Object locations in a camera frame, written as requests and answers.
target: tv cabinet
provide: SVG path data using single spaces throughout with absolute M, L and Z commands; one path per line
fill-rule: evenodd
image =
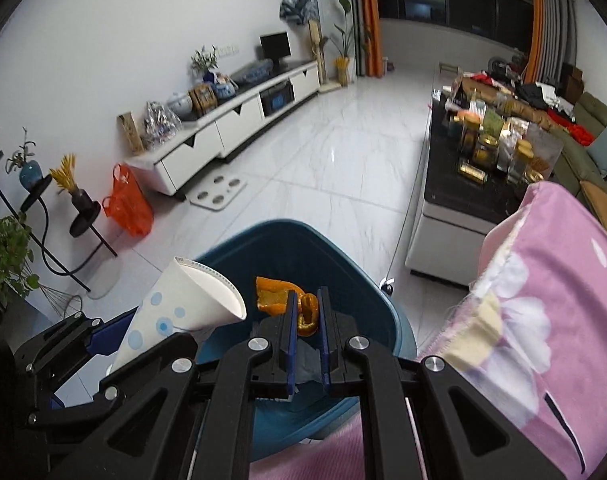
M 294 101 L 266 117 L 260 95 L 289 80 Z M 230 155 L 243 142 L 319 90 L 316 61 L 282 65 L 270 78 L 241 87 L 237 95 L 195 122 L 183 123 L 176 136 L 156 150 L 132 156 L 125 162 L 143 186 L 174 195 L 208 162 Z

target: cabinet drawer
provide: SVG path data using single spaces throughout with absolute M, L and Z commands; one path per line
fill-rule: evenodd
M 262 122 L 261 102 L 258 96 L 217 119 L 217 127 L 223 143 L 221 155 L 229 155 L 244 140 L 256 133 L 261 128 Z
M 168 171 L 174 187 L 179 189 L 222 150 L 219 130 L 215 123 L 209 124 L 196 133 L 194 145 L 181 144 L 176 150 L 163 158 L 161 163 Z
M 308 70 L 297 74 L 290 78 L 294 89 L 294 100 L 301 101 L 307 96 L 319 89 L 319 73 L 317 68 L 309 68 Z

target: orange curtain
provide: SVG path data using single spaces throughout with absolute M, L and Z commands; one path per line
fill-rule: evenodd
M 383 77 L 383 50 L 381 48 L 381 25 L 379 25 L 379 4 L 377 0 L 363 0 L 363 21 L 366 30 L 369 30 L 372 34 L 365 74 Z
M 536 78 L 537 69 L 541 62 L 541 42 L 543 40 L 543 0 L 534 0 L 535 22 L 533 23 L 533 42 L 530 47 L 528 66 L 525 70 L 524 81 L 533 83 Z

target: white paper cup with blue dots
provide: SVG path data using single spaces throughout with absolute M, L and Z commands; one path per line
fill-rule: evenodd
M 168 336 L 189 332 L 202 343 L 218 326 L 246 319 L 246 305 L 224 275 L 175 257 L 132 318 L 111 372 Z

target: trash can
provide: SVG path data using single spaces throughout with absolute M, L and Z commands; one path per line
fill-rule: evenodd
M 353 316 L 359 333 L 387 346 L 396 356 L 417 355 L 415 339 L 403 313 L 355 263 L 327 238 L 293 220 L 267 221 L 247 229 L 196 258 L 221 272 L 237 287 L 248 315 L 245 321 L 219 327 L 200 349 L 198 362 L 221 358 L 233 345 L 250 336 L 253 323 L 267 317 L 256 307 L 257 276 L 296 283 L 316 293 L 327 285 L 332 307 Z M 305 338 L 321 347 L 319 332 Z M 331 428 L 350 412 L 359 399 L 331 399 L 320 383 L 297 385 L 290 402 L 257 400 L 254 412 L 252 460 L 283 450 L 319 431 Z

